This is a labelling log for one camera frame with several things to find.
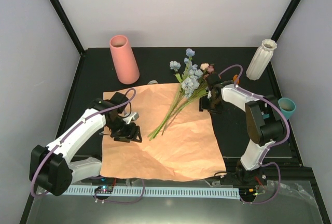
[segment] orange paper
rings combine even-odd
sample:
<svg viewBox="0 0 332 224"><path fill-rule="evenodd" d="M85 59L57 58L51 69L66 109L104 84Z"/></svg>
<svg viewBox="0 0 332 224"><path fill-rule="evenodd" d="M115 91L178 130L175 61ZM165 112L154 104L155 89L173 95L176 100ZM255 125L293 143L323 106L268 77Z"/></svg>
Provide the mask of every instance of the orange paper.
<svg viewBox="0 0 332 224"><path fill-rule="evenodd" d="M141 127L143 141L123 143L105 135L102 176L190 181L226 170L210 114L199 111L198 100L187 105L163 135L161 131L150 141L147 136L164 119L179 84L146 85L135 89L132 111L140 115L135 123ZM114 93L105 92L104 99L110 99Z"/></svg>

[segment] green leaf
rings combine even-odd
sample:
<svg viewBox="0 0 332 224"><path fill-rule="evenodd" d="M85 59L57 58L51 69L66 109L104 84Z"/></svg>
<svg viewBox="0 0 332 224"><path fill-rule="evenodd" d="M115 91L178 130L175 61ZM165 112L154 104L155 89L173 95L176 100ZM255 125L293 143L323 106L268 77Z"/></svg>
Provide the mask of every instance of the green leaf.
<svg viewBox="0 0 332 224"><path fill-rule="evenodd" d="M178 82L182 82L182 79L181 79L181 75L180 74L175 74L175 77L176 79L178 80Z"/></svg>

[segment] ribbed white vase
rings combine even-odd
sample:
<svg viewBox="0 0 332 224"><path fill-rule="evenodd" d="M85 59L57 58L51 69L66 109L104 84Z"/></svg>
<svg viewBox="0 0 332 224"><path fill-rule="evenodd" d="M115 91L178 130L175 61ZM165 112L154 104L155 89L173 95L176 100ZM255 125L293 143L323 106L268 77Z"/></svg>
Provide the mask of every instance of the ribbed white vase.
<svg viewBox="0 0 332 224"><path fill-rule="evenodd" d="M265 39L262 41L261 46L259 46L256 50L256 53L246 71L247 77L250 80L257 80L260 78L266 66L270 62L275 49L275 41L271 39Z"/></svg>

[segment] small cup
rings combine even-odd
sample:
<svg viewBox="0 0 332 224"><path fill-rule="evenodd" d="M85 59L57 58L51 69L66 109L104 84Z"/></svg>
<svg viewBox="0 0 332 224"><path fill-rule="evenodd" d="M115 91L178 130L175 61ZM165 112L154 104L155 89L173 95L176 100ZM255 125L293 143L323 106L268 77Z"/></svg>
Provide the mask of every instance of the small cup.
<svg viewBox="0 0 332 224"><path fill-rule="evenodd" d="M279 104L282 114L288 120L293 115L293 113L296 109L296 105L295 105L294 101L292 101L289 98L280 98L278 100L278 104Z"/></svg>

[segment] green stem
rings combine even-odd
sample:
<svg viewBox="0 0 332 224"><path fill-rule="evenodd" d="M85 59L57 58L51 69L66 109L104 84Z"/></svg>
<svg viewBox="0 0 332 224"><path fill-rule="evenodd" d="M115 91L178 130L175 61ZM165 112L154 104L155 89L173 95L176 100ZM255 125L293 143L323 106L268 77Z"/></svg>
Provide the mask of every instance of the green stem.
<svg viewBox="0 0 332 224"><path fill-rule="evenodd" d="M155 128L149 135L148 137L150 137L150 140L152 140L153 138L155 138L157 136L157 134L159 133L159 131L161 130L161 128L165 125L165 123L169 120L169 117L171 115L171 113L173 112L173 110L176 108L177 104L178 104L178 101L179 99L181 98L181 84L179 85L179 89L177 91L177 94L174 98L174 101L170 107L170 109L168 110L166 116L164 117L162 123L157 127Z"/></svg>
<svg viewBox="0 0 332 224"><path fill-rule="evenodd" d="M190 104L194 100L199 99L200 97L204 97L207 94L208 94L208 92L205 92L205 91L201 90L201 91L197 92L195 96L192 95L188 100L186 100L182 105L180 105L177 108L177 110L170 115L170 118L173 117L173 116L174 116L174 118L171 120L170 123L167 122L167 125L165 125L165 127L162 131L162 134L164 133L164 131L166 131L166 129L170 126L170 124L174 121L176 116L183 110L183 108L185 108L188 104Z"/></svg>

